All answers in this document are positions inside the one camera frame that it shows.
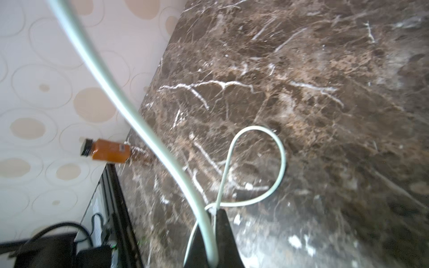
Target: amber bottle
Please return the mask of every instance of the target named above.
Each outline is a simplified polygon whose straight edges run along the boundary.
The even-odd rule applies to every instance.
[[[125,163],[130,157],[130,146],[118,142],[98,139],[85,139],[81,148],[82,156],[91,156],[94,160],[107,161],[111,163]]]

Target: patterned wallpaper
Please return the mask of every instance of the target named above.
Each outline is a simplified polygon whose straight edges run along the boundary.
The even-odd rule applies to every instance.
[[[71,2],[138,107],[186,0]],[[105,165],[79,156],[83,139],[130,126],[43,0],[0,1],[0,93],[0,241],[80,221]]]

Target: white cable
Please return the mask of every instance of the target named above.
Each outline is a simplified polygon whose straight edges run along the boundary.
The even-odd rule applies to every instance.
[[[207,254],[207,262],[211,268],[216,268],[219,262],[218,248],[216,246],[215,235],[211,229],[210,219],[204,210],[204,203],[198,192],[195,190],[191,180],[182,170],[181,166],[168,151],[167,147],[155,135],[150,126],[141,117],[134,105],[127,99],[118,84],[113,80],[111,73],[104,62],[96,53],[94,46],[90,42],[85,30],[74,15],[69,4],[65,0],[48,0],[51,9],[64,32],[69,37],[71,43],[79,53],[87,68],[91,71],[94,78],[101,85],[107,96],[118,108],[125,119],[130,123],[133,129],[140,135],[147,146],[164,164],[170,172],[176,183],[182,190],[185,198],[196,217],[201,229],[202,238]]]
[[[238,138],[241,135],[243,135],[245,132],[250,131],[250,130],[259,130],[259,131],[267,133],[268,135],[271,136],[271,138],[274,139],[275,143],[277,144],[277,147],[278,147],[278,149],[280,151],[280,170],[278,172],[277,179],[275,180],[273,186],[271,186],[271,188],[268,189],[268,191],[266,191],[265,193],[263,193],[262,195],[260,195],[258,197],[255,197],[253,199],[246,200],[246,201],[239,201],[239,202],[221,202],[222,195],[223,195],[223,192],[224,192],[224,185],[225,185],[225,182],[227,181],[227,176],[228,176],[228,172],[229,172],[229,169],[230,169],[231,156],[233,155],[234,147],[235,147],[235,145],[237,143]],[[221,181],[221,184],[219,186],[219,192],[218,192],[218,197],[216,199],[216,202],[208,204],[205,207],[205,210],[208,210],[208,209],[210,209],[212,207],[215,207],[215,212],[214,213],[216,215],[216,212],[217,212],[217,210],[220,207],[241,207],[241,206],[248,206],[248,205],[252,205],[252,204],[255,204],[257,202],[260,202],[260,201],[264,200],[265,198],[267,198],[268,196],[270,196],[274,191],[277,190],[278,186],[281,183],[281,180],[283,179],[284,171],[285,170],[286,170],[286,152],[284,150],[283,144],[282,144],[281,140],[279,139],[279,137],[274,132],[272,132],[271,130],[269,130],[269,129],[263,127],[263,126],[248,126],[248,127],[245,127],[245,128],[243,128],[242,130],[240,130],[237,133],[237,135],[233,138],[233,141],[231,142],[230,149],[228,150],[227,160],[225,162],[225,169],[224,169],[224,173],[222,175],[222,181]],[[195,235],[195,231],[196,231],[197,226],[198,226],[198,222],[196,222],[194,224],[194,226],[192,228],[192,231],[190,233],[190,237],[189,237],[189,240],[188,240],[188,244],[187,244],[187,248],[186,248],[185,258],[184,258],[183,264],[186,263],[186,260],[188,258],[189,250],[190,250],[190,247],[191,247],[191,244],[192,244],[192,240],[193,240],[193,237]],[[216,216],[214,217],[214,229],[216,229]]]

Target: marble countertop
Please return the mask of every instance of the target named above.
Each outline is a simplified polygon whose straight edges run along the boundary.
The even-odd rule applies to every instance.
[[[240,129],[280,137],[279,189],[227,209],[247,267],[428,267],[428,83],[426,0],[190,0],[140,111],[206,203]],[[278,170],[244,135],[224,200]],[[174,180],[141,150],[118,173],[143,263],[181,267],[195,219]]]

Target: black cord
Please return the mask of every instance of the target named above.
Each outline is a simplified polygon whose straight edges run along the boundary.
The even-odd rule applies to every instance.
[[[89,237],[91,237],[91,236],[92,236],[92,233],[94,232],[94,229],[95,229],[95,216],[98,216],[98,217],[100,218],[101,227],[103,227],[103,226],[104,226],[104,218],[103,218],[103,215],[101,215],[100,213],[96,213],[96,214],[92,215],[92,217],[91,217],[92,231],[91,231],[91,233],[89,234]],[[78,240],[78,241],[76,241],[76,243],[81,243],[81,242],[83,242],[83,241],[85,241],[85,240],[87,240],[87,239],[88,239],[88,237],[85,237],[85,238],[84,238],[84,239],[82,239],[82,240]]]
[[[17,251],[15,251],[14,253],[12,253],[9,257],[16,257],[17,255],[19,255],[21,253],[22,248],[24,248],[28,244],[34,242],[35,240],[41,238],[43,235],[45,235],[46,233],[48,233],[48,232],[50,232],[56,228],[65,227],[65,226],[75,227],[75,228],[79,229],[80,231],[82,231],[84,233],[84,235],[86,236],[86,239],[88,239],[89,247],[94,247],[94,244],[92,243],[91,236],[88,233],[88,231],[85,229],[85,227],[83,227],[82,225],[80,225],[78,223],[74,223],[74,222],[63,222],[63,223],[57,223],[57,224],[51,225],[51,226],[43,229],[42,231],[38,232],[32,238],[27,240],[27,242],[25,242],[22,246],[20,246],[19,249]]]

